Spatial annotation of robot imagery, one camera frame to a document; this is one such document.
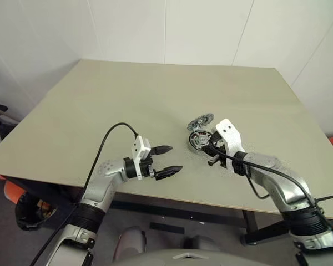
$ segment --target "circular metal part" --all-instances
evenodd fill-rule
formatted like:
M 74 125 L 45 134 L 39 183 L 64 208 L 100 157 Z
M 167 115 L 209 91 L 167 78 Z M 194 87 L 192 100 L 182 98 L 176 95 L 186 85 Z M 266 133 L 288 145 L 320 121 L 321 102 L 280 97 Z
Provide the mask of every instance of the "circular metal part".
M 207 131 L 198 130 L 194 131 L 189 136 L 189 142 L 193 148 L 202 150 L 204 146 L 207 146 L 212 134 Z
M 213 114 L 205 114 L 202 116 L 199 116 L 198 118 L 194 119 L 188 124 L 188 130 L 190 131 L 196 131 L 197 129 L 208 125 L 213 120 L 214 115 Z

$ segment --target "beige tabletop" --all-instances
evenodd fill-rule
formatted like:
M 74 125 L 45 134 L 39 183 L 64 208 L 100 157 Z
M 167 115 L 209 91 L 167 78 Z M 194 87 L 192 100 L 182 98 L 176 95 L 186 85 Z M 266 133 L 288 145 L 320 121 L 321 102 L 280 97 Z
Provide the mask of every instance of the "beige tabletop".
M 188 149 L 187 124 L 208 112 L 213 126 L 230 119 L 246 151 L 275 155 L 304 177 L 315 197 L 333 194 L 333 147 L 272 68 L 81 60 L 0 144 L 0 174 L 83 186 L 105 132 L 125 121 L 152 146 L 174 147 L 155 157 L 157 170 L 184 168 L 158 182 L 130 180 L 120 192 L 277 212 L 244 177 Z M 100 162 L 131 156 L 132 142 L 127 128 L 117 128 Z M 333 199 L 321 205 L 333 218 Z

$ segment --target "table leg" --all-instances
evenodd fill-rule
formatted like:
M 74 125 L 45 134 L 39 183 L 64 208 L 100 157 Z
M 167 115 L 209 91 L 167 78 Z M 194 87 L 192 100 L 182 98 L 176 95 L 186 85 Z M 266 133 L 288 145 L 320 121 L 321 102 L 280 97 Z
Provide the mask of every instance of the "table leg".
M 287 237 L 289 229 L 285 221 L 274 223 L 262 229 L 249 232 L 241 237 L 243 245 L 257 245 L 268 241 L 274 241 L 282 237 Z
M 246 232 L 247 233 L 251 233 L 251 232 L 258 230 L 254 212 L 243 210 L 243 217 L 246 222 Z

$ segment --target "black cable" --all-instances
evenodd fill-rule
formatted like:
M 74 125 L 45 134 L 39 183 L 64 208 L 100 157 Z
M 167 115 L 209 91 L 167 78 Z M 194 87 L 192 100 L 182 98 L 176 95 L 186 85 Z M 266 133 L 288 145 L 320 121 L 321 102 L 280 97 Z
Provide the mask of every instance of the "black cable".
M 101 151 L 102 151 L 102 148 L 105 144 L 105 141 L 107 139 L 107 137 L 109 136 L 109 134 L 111 133 L 111 131 L 117 127 L 117 126 L 120 126 L 120 125 L 124 125 L 126 127 L 128 127 L 129 129 L 132 130 L 133 134 L 134 134 L 134 137 L 136 138 L 139 134 L 133 129 L 133 127 L 131 127 L 130 125 L 128 125 L 127 123 L 124 123 L 124 122 L 121 122 L 121 123 L 117 123 L 115 125 L 113 125 L 105 134 L 104 136 L 104 139 L 102 140 L 101 144 L 100 144 L 100 148 L 96 154 L 96 157 L 95 157 L 95 160 L 93 162 L 93 165 L 91 166 L 91 169 L 90 169 L 90 172 L 89 172 L 89 175 L 88 175 L 88 178 L 87 180 L 85 181 L 85 185 L 83 187 L 83 189 L 81 190 L 80 194 L 79 194 L 79 200 L 78 200 L 78 203 L 81 201 L 85 191 L 87 190 L 87 187 L 88 187 L 88 183 L 90 181 L 90 178 L 91 178 L 91 175 L 94 171 L 94 168 L 95 168 L 95 165 L 99 159 L 99 156 L 101 154 Z M 38 258 L 42 255 L 42 253 L 44 252 L 44 250 L 46 249 L 46 247 L 49 245 L 49 243 L 52 241 L 52 239 L 56 236 L 56 234 L 59 232 L 60 229 L 62 229 L 66 222 L 69 220 L 69 218 L 71 217 L 71 215 L 73 214 L 73 212 L 75 211 L 75 209 L 78 207 L 78 203 L 75 203 L 72 210 L 70 211 L 70 213 L 67 215 L 67 217 L 64 219 L 64 221 L 57 227 L 57 229 L 54 230 L 54 232 L 51 234 L 51 236 L 47 239 L 47 241 L 45 242 L 45 244 L 42 246 L 42 248 L 38 251 L 37 255 L 33 258 L 30 266 L 34 266 L 35 263 L 37 262 Z
M 258 199 L 260 200 L 265 200 L 266 198 L 269 198 L 270 195 L 269 194 L 266 194 L 265 196 L 261 196 L 258 194 L 257 190 L 255 189 L 254 185 L 253 185 L 253 182 L 251 181 L 250 179 L 250 176 L 247 174 L 245 175 L 246 176 L 246 179 L 248 179 L 248 182 L 249 182 L 249 185 L 251 187 L 251 189 L 253 190 L 254 194 L 257 196 Z
M 333 199 L 333 195 L 327 196 L 327 197 L 323 197 L 323 198 L 317 198 L 316 202 L 320 202 L 320 201 L 327 201 L 327 200 L 331 200 Z

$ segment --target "white wall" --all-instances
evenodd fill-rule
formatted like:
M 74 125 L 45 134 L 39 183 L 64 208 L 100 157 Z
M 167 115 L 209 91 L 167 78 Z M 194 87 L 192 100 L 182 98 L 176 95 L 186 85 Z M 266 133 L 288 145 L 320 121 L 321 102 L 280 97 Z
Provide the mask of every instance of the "white wall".
M 0 0 L 0 103 L 17 117 L 80 58 L 276 67 L 333 135 L 333 0 Z

